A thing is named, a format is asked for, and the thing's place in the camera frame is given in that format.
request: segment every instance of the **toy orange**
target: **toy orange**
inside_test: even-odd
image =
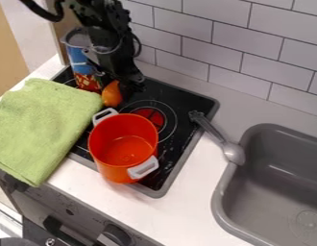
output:
[[[119,81],[110,82],[102,92],[102,100],[106,107],[117,107],[122,102],[122,95],[118,87]]]

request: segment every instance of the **pot handle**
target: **pot handle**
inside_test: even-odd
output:
[[[158,159],[155,156],[151,156],[148,160],[141,163],[140,165],[128,168],[128,174],[131,179],[139,180],[158,168]]]
[[[104,119],[107,119],[111,116],[117,115],[118,111],[116,111],[113,108],[107,108],[103,111],[99,111],[96,114],[92,116],[92,123],[94,126],[98,125],[100,122],[102,122]]]

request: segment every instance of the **sink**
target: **sink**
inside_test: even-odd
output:
[[[241,138],[211,208],[218,224],[254,245],[317,246],[317,138],[272,124]]]

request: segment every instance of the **green towel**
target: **green towel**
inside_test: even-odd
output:
[[[102,107],[101,97],[42,79],[30,79],[0,102],[0,168],[40,186]]]

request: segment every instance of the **wooden panel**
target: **wooden panel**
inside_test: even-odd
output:
[[[54,11],[53,6],[53,0],[44,0],[45,4],[47,6],[47,10],[50,12]],[[64,6],[64,18],[62,21],[57,23],[50,23],[51,30],[54,35],[54,39],[56,42],[56,46],[58,49],[58,52],[61,57],[61,63],[62,64],[69,64],[69,60],[67,57],[67,52],[65,49],[64,44],[60,42],[61,37],[63,37],[66,33],[68,33],[70,30],[72,30],[74,27],[82,26],[77,17],[74,15],[74,13],[68,9],[66,6]]]
[[[0,6],[0,96],[29,74]]]

